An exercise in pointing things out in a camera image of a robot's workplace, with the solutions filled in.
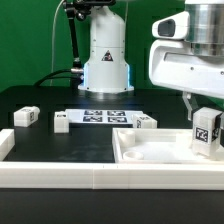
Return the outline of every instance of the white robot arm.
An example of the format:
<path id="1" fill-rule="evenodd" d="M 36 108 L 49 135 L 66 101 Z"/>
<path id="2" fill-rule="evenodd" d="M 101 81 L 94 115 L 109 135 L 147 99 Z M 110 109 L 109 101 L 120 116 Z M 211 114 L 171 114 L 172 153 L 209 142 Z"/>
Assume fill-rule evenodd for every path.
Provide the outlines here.
<path id="1" fill-rule="evenodd" d="M 224 99 L 224 0 L 186 0 L 184 12 L 157 21 L 152 32 L 160 40 L 151 47 L 149 77 L 155 85 L 184 92 L 189 119 L 191 93 Z M 210 108 L 194 113 L 196 153 L 217 150 L 223 117 Z"/>
<path id="2" fill-rule="evenodd" d="M 81 93 L 97 98 L 117 98 L 132 92 L 129 83 L 129 65 L 125 61 L 125 23 L 108 8 L 115 0 L 76 0 L 67 3 L 65 11 L 69 19 L 73 41 L 74 73 L 84 73 L 84 81 L 78 86 Z M 83 21 L 91 16 L 90 58 L 81 68 L 75 34 L 74 18 Z"/>

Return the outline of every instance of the green wall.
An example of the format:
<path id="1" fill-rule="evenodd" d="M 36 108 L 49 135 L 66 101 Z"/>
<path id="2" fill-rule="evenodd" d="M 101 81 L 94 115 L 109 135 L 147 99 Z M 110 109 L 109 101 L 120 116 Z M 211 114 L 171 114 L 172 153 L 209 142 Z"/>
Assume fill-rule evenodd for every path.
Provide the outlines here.
<path id="1" fill-rule="evenodd" d="M 60 0 L 1 0 L 0 91 L 13 85 L 32 85 L 51 71 L 53 17 Z M 124 18 L 125 2 L 111 9 Z M 148 79 L 148 52 L 154 41 L 152 23 L 181 12 L 184 1 L 137 0 L 129 2 L 126 60 L 132 68 L 135 88 L 152 88 Z M 76 22 L 80 55 L 89 57 L 89 20 Z M 59 12 L 56 30 L 55 69 L 70 68 L 72 53 L 67 18 Z M 61 85 L 68 81 L 60 80 Z"/>

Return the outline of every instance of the white container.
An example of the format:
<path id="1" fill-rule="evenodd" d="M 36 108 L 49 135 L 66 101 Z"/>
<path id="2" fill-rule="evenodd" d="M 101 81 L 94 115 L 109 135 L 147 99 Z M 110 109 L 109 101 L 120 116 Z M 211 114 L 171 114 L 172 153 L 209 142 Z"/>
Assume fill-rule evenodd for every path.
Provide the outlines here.
<path id="1" fill-rule="evenodd" d="M 135 133 L 135 145 L 123 146 L 119 138 L 121 131 Z M 113 150 L 116 163 L 136 164 L 224 164 L 222 146 L 214 153 L 212 159 L 196 155 L 192 150 L 192 130 L 177 129 L 113 129 Z M 137 152 L 144 159 L 126 160 L 126 152 Z"/>

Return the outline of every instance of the white wooden block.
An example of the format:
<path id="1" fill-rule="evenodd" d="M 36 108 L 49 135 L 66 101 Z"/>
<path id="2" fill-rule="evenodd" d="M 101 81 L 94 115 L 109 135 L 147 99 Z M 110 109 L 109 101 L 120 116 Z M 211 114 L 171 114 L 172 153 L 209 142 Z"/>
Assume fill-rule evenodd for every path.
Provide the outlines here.
<path id="1" fill-rule="evenodd" d="M 0 132 L 0 161 L 4 160 L 14 145 L 14 130 L 3 129 Z"/>
<path id="2" fill-rule="evenodd" d="M 92 164 L 4 162 L 0 166 L 1 188 L 93 188 Z"/>
<path id="3" fill-rule="evenodd" d="M 129 189 L 222 189 L 224 169 L 201 165 L 133 165 L 129 169 Z"/>
<path id="4" fill-rule="evenodd" d="M 157 128 L 157 121 L 146 114 L 132 116 L 133 128 Z"/>
<path id="5" fill-rule="evenodd" d="M 3 129 L 1 131 L 2 135 L 5 135 L 7 138 L 8 151 L 12 149 L 15 145 L 15 134 L 13 129 Z"/>
<path id="6" fill-rule="evenodd" d="M 128 189 L 128 167 L 99 164 L 93 168 L 93 189 Z"/>
<path id="7" fill-rule="evenodd" d="M 192 149 L 195 153 L 213 156 L 220 147 L 221 130 L 216 121 L 221 114 L 221 111 L 206 107 L 194 113 Z"/>
<path id="8" fill-rule="evenodd" d="M 69 118 L 67 112 L 55 112 L 54 133 L 69 133 Z"/>
<path id="9" fill-rule="evenodd" d="M 23 107 L 14 112 L 14 126 L 28 127 L 38 120 L 40 109 L 38 107 Z"/>

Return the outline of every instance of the black table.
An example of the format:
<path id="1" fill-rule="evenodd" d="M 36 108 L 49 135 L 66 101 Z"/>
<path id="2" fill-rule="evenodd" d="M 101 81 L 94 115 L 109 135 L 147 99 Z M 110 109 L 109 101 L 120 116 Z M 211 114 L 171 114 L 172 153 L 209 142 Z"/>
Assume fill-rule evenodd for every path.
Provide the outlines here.
<path id="1" fill-rule="evenodd" d="M 216 108 L 205 97 L 200 106 Z M 191 128 L 181 93 L 137 90 L 133 97 L 96 100 L 66 87 L 11 87 L 0 94 L 0 130 L 13 127 L 13 112 L 38 106 L 39 120 L 15 128 L 8 161 L 114 163 L 112 127 L 71 125 L 54 134 L 55 111 L 65 109 L 140 110 L 159 128 Z M 223 191 L 0 189 L 0 223 L 224 223 Z"/>

